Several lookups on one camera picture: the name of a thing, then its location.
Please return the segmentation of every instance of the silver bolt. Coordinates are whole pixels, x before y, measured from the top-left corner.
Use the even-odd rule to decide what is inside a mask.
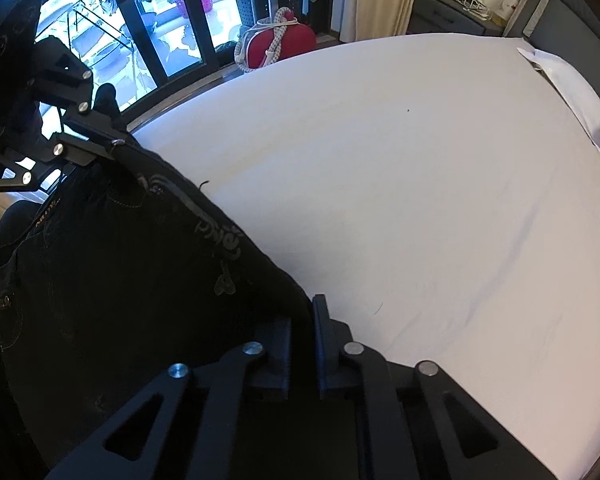
[[[250,341],[242,347],[242,351],[247,355],[258,355],[262,350],[264,347],[257,341]]]
[[[418,365],[418,371],[427,377],[433,377],[438,373],[438,365],[433,361],[423,361]]]
[[[365,351],[365,346],[357,341],[351,341],[344,345],[344,353],[349,355],[360,355]]]
[[[180,379],[189,373],[189,368],[187,367],[187,365],[184,365],[182,363],[176,363],[174,365],[171,365],[167,372],[174,379]]]

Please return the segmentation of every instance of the mattress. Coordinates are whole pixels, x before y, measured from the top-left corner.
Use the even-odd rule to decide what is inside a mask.
[[[355,339],[437,361],[560,480],[600,453],[600,156],[518,39],[352,43],[136,137]]]

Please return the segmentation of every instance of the dark gray nightstand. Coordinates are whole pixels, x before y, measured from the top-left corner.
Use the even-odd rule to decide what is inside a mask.
[[[459,32],[474,36],[502,36],[504,28],[481,20],[455,0],[414,0],[407,33]]]

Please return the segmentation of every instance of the drawer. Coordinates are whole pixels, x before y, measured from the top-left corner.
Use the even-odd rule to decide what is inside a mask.
[[[437,0],[415,0],[413,3],[413,13],[447,32],[473,34],[474,36],[484,34],[484,27],[482,25],[474,22],[474,20],[465,16],[462,12],[446,6]]]
[[[434,25],[431,22],[423,19],[423,17],[417,14],[412,14],[409,20],[409,28],[407,32],[411,34],[427,34],[429,32],[445,32],[442,28]]]

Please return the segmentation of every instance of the upholstered headboard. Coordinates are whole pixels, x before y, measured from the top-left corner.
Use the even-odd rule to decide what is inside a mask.
[[[504,35],[560,56],[600,96],[600,22],[584,0],[521,0]]]

